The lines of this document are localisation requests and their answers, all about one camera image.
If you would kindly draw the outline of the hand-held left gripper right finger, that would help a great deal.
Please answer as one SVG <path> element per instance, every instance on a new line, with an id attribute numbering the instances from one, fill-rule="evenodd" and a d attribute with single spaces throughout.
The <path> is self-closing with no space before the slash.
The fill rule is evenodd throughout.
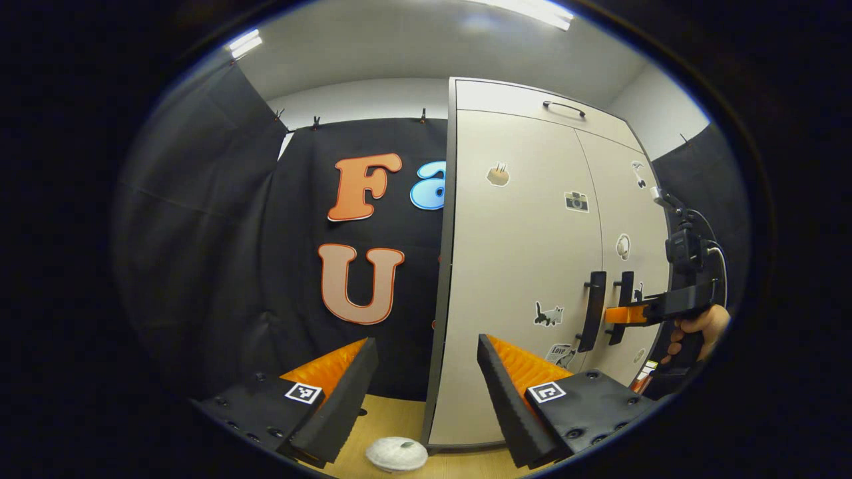
<path id="1" fill-rule="evenodd" d="M 658 405 L 597 369 L 570 373 L 493 335 L 478 336 L 477 362 L 519 468 L 548 466 L 596 448 Z"/>

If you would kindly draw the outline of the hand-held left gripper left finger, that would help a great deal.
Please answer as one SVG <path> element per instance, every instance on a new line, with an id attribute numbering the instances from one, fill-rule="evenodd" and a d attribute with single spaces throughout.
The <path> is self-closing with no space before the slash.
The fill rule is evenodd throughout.
<path id="1" fill-rule="evenodd" d="M 256 448 L 322 469 L 349 439 L 377 365 L 365 337 L 288 373 L 252 372 L 192 405 Z"/>

